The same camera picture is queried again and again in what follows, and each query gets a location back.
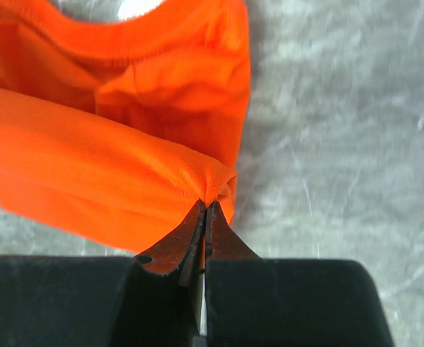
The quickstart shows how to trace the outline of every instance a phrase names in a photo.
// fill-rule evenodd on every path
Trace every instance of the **folded cloth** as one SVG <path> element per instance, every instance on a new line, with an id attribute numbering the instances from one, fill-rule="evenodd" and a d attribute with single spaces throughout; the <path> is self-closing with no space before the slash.
<path id="1" fill-rule="evenodd" d="M 134 252 L 198 199 L 231 223 L 249 94 L 241 0 L 116 24 L 0 0 L 0 205 Z"/>

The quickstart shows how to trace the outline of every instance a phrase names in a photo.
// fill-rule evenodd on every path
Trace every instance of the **black plastic part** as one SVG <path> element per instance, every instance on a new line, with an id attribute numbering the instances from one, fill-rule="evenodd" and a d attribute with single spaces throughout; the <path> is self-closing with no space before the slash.
<path id="1" fill-rule="evenodd" d="M 197 334 L 187 289 L 131 258 L 0 257 L 0 346 L 184 347 Z"/>
<path id="2" fill-rule="evenodd" d="M 376 287 L 342 260 L 209 259 L 208 347 L 392 347 Z"/>

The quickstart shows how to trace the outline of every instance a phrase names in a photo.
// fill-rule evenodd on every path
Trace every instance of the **clothing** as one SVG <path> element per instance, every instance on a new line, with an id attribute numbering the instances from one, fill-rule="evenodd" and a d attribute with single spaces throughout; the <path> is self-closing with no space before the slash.
<path id="1" fill-rule="evenodd" d="M 116 24 L 0 0 L 0 205 L 134 252 L 198 199 L 231 223 L 249 95 L 240 0 Z"/>

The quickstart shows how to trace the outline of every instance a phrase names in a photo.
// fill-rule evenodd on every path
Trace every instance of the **gray table surface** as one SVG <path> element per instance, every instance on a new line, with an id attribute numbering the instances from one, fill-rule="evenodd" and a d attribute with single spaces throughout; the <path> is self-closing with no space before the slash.
<path id="1" fill-rule="evenodd" d="M 113 22 L 160 0 L 51 2 Z M 234 230 L 263 257 L 360 261 L 397 346 L 424 347 L 424 0 L 247 3 Z M 124 254 L 2 211 L 0 253 Z"/>

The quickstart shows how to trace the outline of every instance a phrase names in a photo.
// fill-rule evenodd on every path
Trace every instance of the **orange shirt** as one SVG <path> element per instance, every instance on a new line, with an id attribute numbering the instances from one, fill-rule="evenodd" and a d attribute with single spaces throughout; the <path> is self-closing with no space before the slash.
<path id="1" fill-rule="evenodd" d="M 116 24 L 0 0 L 0 205 L 134 252 L 198 199 L 231 222 L 249 94 L 241 0 Z"/>

